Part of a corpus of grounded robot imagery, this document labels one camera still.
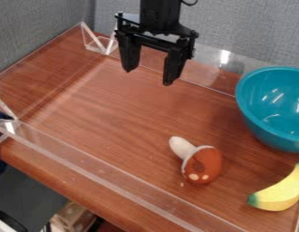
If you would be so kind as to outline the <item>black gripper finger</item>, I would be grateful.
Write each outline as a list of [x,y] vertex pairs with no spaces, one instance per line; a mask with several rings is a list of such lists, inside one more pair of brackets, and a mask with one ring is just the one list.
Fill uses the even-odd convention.
[[188,48],[175,47],[164,59],[163,84],[170,86],[180,77],[188,60]]
[[130,73],[139,66],[142,46],[131,34],[118,33],[123,68]]

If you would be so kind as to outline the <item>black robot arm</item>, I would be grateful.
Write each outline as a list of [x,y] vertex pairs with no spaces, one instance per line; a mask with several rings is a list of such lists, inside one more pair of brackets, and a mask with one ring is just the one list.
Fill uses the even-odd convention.
[[180,22],[184,0],[140,0],[140,13],[119,12],[115,17],[123,68],[130,73],[140,63],[142,47],[167,53],[163,84],[170,86],[180,77],[187,60],[194,57],[199,33]]

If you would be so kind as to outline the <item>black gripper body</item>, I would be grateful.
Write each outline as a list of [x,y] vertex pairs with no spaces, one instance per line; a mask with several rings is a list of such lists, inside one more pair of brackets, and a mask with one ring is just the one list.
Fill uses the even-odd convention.
[[175,47],[188,48],[188,58],[192,58],[195,41],[199,33],[179,22],[179,15],[155,13],[119,13],[118,33],[131,34],[136,43],[166,53]]

